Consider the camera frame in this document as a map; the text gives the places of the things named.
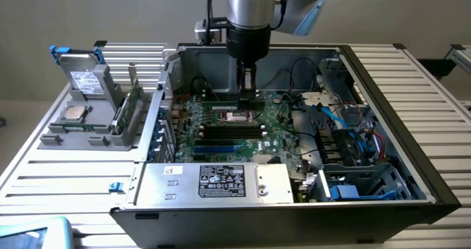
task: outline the motherboard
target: motherboard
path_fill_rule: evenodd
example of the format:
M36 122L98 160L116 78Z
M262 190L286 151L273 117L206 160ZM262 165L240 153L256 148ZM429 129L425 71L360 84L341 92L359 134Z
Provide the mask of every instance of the motherboard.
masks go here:
M172 124L176 130L174 162L285 163L298 170L296 136L282 94L262 92L240 110L237 102L201 96L176 97Z

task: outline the blue ram slot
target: blue ram slot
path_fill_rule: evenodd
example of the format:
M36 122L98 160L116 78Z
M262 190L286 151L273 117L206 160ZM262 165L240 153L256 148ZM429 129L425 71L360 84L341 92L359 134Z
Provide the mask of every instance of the blue ram slot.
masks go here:
M236 147L196 147L194 153L236 152Z

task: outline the red cable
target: red cable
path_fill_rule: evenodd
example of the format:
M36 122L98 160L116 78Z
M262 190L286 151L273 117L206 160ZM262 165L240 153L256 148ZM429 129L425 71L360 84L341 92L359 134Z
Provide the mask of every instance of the red cable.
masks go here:
M373 132L373 135L376 135L376 136L380 138L380 140L381 140L381 151L380 151L380 154L379 154L379 158L384 158L384 149L385 149L385 141L384 141L384 138L383 138L383 136L381 136L379 133L376 133L376 132Z

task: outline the gray wall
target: gray wall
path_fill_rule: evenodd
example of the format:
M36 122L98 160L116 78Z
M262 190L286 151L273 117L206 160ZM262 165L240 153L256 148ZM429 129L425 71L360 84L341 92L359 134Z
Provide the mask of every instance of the gray wall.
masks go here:
M205 0L0 0L0 99L50 100L65 77L50 44L90 48L94 40L193 41ZM468 0L327 0L306 38L273 33L273 42L403 43L440 57L449 43L471 43ZM214 0L214 15L225 0Z

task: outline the black cable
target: black cable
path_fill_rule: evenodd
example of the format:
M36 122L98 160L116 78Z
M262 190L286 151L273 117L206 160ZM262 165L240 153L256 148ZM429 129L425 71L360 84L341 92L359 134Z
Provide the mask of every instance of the black cable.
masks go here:
M262 111L254 116L254 118L252 118L252 120L254 120L258 116L261 116Z
M206 46L210 44L210 38L209 38L210 12L212 12L212 0L206 0L205 2L205 39L204 39L204 45Z
M260 87L260 90L262 90L262 89L266 88L266 86L268 86L268 85L273 82L273 80L280 76L280 74L281 74L282 71L286 71L288 74L289 74L289 77L290 77L290 71L289 71L289 69L288 69L288 68L280 68L280 70L277 71L277 73L274 74L274 76L273 76L273 78L269 80L269 82L266 82L265 85L262 85L262 86Z
M277 118L277 119L278 119L278 117L280 117L281 110L282 110L284 106L285 106L288 103L290 103L292 101L297 100L297 99L301 100L302 97L296 97L296 98L293 98L292 100L285 101L285 103L281 105L280 110L277 111L277 115L276 115L276 118ZM293 131L293 130L286 129L286 128L281 125L281 123L280 123L280 127L281 127L281 129L282 129L285 132L289 132L290 134L305 135L305 136L309 136L310 138L316 139L316 137L315 137L312 134L309 134L309 133L298 132L298 131ZM315 149L315 150L312 150L312 151L308 151L308 152L302 153L301 155L305 155L305 154L308 154L308 153L310 153L310 152L313 152L313 151L317 151L317 149Z
M190 82L189 82L189 94L193 95L193 84L194 84L194 81L196 80L202 80L205 83L208 82L208 80L205 79L204 76L194 76L192 79L190 79Z
M280 28L282 21L284 21L284 14L281 14L280 21L278 21L277 25L272 28L272 31L276 30L277 28Z
M288 146L288 152L289 152L292 155L294 155L294 156L302 156L302 155L309 154L309 153L312 153L312 152L315 152L315 151L319 151L319 149L313 149L312 151L308 151L308 152L305 152L305 153L293 153L293 152L290 151L290 149L289 149L293 143L294 143L294 142L292 142L292 143L289 144L289 146Z
M300 62L301 60L308 61L312 64L312 71L313 71L313 75L312 75L312 80L315 83L317 83L317 72L316 72L316 63L308 58L308 57L300 57L297 60L294 60L294 63L290 66L290 76L294 73L294 66L297 64L297 62Z
M284 15L286 13L286 0L281 0L280 2L280 21L277 25L272 28L272 31L280 28L282 21L284 21Z

